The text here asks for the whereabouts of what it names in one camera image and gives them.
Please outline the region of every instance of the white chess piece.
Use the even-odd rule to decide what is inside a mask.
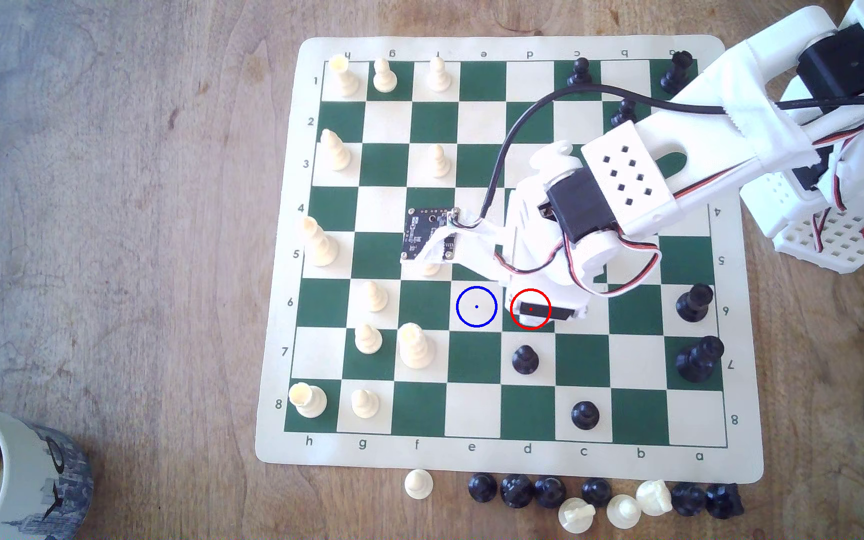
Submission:
[[[425,499],[432,493],[432,474],[423,469],[413,469],[405,474],[405,493],[413,499]]]
[[[672,510],[672,494],[662,480],[646,480],[635,490],[635,501],[643,512],[661,516]]]
[[[372,418],[378,412],[378,395],[369,390],[352,392],[352,412],[359,418]]]
[[[339,138],[339,135],[335,134],[335,131],[332,129],[323,129],[321,131],[321,137],[318,138],[318,142],[320,142],[322,146],[325,147],[325,151],[328,152],[328,156],[332,162],[333,171],[341,171],[348,167],[349,163],[353,160],[353,153],[346,148],[342,139]]]
[[[429,62],[429,74],[425,83],[432,92],[445,92],[452,84],[452,76],[446,71],[446,61],[441,56],[435,56]]]
[[[642,510],[634,498],[625,494],[616,495],[606,506],[606,517],[618,529],[631,529],[642,517]]]
[[[296,382],[289,388],[289,403],[295,406],[298,414],[305,418],[315,418],[326,410],[326,392],[318,386]]]
[[[582,534],[593,526],[595,506],[579,497],[567,498],[558,507],[558,523],[571,534]]]
[[[382,93],[394,91],[399,78],[396,77],[396,72],[389,68],[389,60],[380,57],[375,61],[374,66],[375,76],[372,77],[372,84],[375,89]]]
[[[349,97],[359,90],[359,78],[349,70],[349,59],[345,55],[330,57],[328,68],[335,76],[335,85],[341,95]]]
[[[362,323],[355,327],[355,348],[363,355],[371,355],[382,347],[382,333],[372,325]]]
[[[304,216],[299,224],[305,240],[305,255],[316,266],[327,266],[339,256],[339,243],[326,234],[314,217]]]
[[[398,351],[402,363],[412,369],[423,369],[435,356],[435,344],[416,323],[405,323],[398,329]]]
[[[435,178],[442,178],[448,175],[452,169],[452,163],[446,156],[446,149],[441,144],[433,144],[429,147],[429,162],[431,163],[429,169]]]

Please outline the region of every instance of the white mug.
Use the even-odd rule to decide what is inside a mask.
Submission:
[[[0,539],[70,540],[86,519],[92,487],[82,447],[0,412]]]

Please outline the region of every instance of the chess mat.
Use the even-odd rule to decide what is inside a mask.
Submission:
[[[512,320],[499,283],[455,264],[426,277],[402,264],[407,209],[460,207],[477,212],[507,129],[535,100],[566,85],[577,56],[596,82],[668,99],[658,80],[671,53],[696,58],[692,76],[722,53],[707,35],[506,38],[313,38],[299,50],[270,293],[269,326],[256,424],[256,453],[275,463],[424,468],[497,473],[751,483],[762,476],[762,429],[738,194],[692,212],[652,238],[663,252],[644,284],[613,299],[595,297],[583,320],[526,330]],[[349,57],[357,91],[341,96],[327,68]],[[428,59],[440,55],[452,82],[426,86]],[[372,85],[372,60],[389,60],[397,86]],[[501,224],[509,193],[535,173],[531,155],[559,140],[582,144],[611,129],[619,98],[573,94],[546,106],[512,144],[487,219]],[[636,107],[639,118],[651,113]],[[332,171],[317,141],[334,131],[352,160]],[[432,178],[428,147],[441,144],[452,168]],[[682,167],[680,154],[659,161]],[[298,222],[311,215],[339,244],[325,267],[306,261]],[[457,250],[461,251],[461,241]],[[595,279],[621,285],[647,260],[623,254]],[[389,293],[376,313],[363,282]],[[683,321],[675,300],[694,283],[715,290],[700,323]],[[463,323],[457,301],[482,305],[494,319]],[[490,294],[497,299],[494,303]],[[375,354],[354,345],[368,322],[382,334]],[[420,370],[398,357],[396,329],[420,325],[435,358]],[[702,336],[726,345],[706,382],[684,380],[675,357]],[[534,374],[517,373],[512,352],[538,353]],[[325,411],[305,418],[288,388],[320,387]],[[362,419],[356,389],[375,392],[378,413]],[[571,423],[579,401],[601,420]]]

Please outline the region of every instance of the wood grain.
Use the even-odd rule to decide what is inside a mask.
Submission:
[[[728,46],[808,3],[0,1],[0,411],[90,451],[81,538],[560,536],[534,504],[473,503],[463,473],[433,472],[416,501],[404,471],[256,459],[299,45],[696,33]],[[589,537],[864,537],[864,267],[836,275],[745,225],[765,444],[747,513],[629,531],[600,515]]]

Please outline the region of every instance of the black chess piece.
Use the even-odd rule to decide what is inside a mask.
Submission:
[[[709,304],[712,302],[713,288],[705,283],[695,283],[675,301],[675,311],[682,319],[697,323],[709,313]]]
[[[582,500],[596,509],[605,508],[611,499],[612,485],[605,478],[589,478],[582,482]]]
[[[681,92],[689,84],[689,68],[692,66],[692,55],[689,51],[678,51],[672,55],[672,65],[658,80],[658,85],[672,95]]]
[[[558,476],[543,476],[535,481],[535,502],[545,509],[558,509],[566,501],[566,485]]]
[[[707,335],[695,345],[678,352],[675,367],[678,374],[690,383],[704,383],[715,371],[715,364],[722,362],[726,346],[714,335]]]
[[[672,508],[682,516],[698,515],[706,507],[706,490],[694,482],[679,482],[671,493]]]
[[[536,487],[525,474],[509,474],[502,479],[502,502],[510,509],[522,509],[532,502]]]
[[[496,497],[498,483],[488,472],[475,472],[468,479],[468,495],[476,503],[487,503]]]
[[[738,485],[733,483],[713,483],[705,488],[705,509],[713,518],[727,520],[745,513]]]

